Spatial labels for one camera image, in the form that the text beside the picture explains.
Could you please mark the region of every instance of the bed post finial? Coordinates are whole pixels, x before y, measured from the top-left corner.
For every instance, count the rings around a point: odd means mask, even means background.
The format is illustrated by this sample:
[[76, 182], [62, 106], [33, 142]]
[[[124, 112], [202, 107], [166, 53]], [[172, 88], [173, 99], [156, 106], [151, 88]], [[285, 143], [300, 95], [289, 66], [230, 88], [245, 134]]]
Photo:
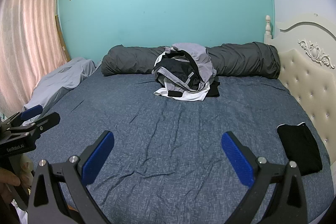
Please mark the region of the bed post finial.
[[269, 44], [269, 40], [272, 39], [272, 35], [271, 35], [271, 17], [269, 15], [266, 16], [266, 32], [264, 35], [264, 43], [265, 44]]

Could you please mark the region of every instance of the pink curtain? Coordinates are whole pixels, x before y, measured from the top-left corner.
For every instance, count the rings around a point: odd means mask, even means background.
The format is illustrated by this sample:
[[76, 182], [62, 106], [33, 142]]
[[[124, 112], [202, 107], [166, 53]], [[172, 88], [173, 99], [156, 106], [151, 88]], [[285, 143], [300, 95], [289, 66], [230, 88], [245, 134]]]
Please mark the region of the pink curtain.
[[56, 0], [0, 0], [0, 111], [21, 111], [41, 77], [66, 63]]

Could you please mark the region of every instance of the bolt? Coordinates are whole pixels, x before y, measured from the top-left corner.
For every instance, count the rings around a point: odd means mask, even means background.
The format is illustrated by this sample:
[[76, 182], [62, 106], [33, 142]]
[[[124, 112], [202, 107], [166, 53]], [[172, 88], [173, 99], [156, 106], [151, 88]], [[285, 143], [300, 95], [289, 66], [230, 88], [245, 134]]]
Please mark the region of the bolt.
[[258, 158], [258, 162], [259, 162], [260, 164], [265, 164], [265, 163], [267, 162], [267, 160], [266, 160], [265, 157], [259, 157], [259, 158]]
[[295, 161], [291, 160], [291, 161], [289, 162], [289, 166], [292, 167], [292, 168], [295, 168], [295, 167], [297, 167], [297, 164], [296, 164]]
[[39, 166], [45, 166], [46, 163], [47, 163], [46, 160], [40, 160], [39, 161]]
[[74, 163], [74, 162], [76, 162], [78, 160], [78, 157], [77, 156], [71, 156], [70, 158], [69, 158], [69, 161], [71, 162], [71, 163]]

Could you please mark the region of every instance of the beige upholstery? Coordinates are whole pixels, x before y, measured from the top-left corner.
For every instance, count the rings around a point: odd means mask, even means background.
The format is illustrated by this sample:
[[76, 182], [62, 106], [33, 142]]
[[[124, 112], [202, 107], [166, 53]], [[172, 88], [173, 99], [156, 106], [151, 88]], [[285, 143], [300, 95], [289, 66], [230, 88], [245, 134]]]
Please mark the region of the beige upholstery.
[[309, 62], [297, 50], [279, 53], [279, 80], [308, 114], [336, 161], [336, 83], [331, 72]]

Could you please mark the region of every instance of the white headboard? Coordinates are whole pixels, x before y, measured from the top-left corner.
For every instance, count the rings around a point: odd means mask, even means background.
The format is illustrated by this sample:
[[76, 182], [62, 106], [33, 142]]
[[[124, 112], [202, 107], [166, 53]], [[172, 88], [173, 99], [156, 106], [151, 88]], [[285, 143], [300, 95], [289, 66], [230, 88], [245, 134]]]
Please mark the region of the white headboard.
[[279, 80], [288, 88], [313, 122], [330, 156], [336, 162], [336, 26], [317, 14], [301, 14], [276, 22], [270, 34], [266, 16], [264, 43], [278, 50]]

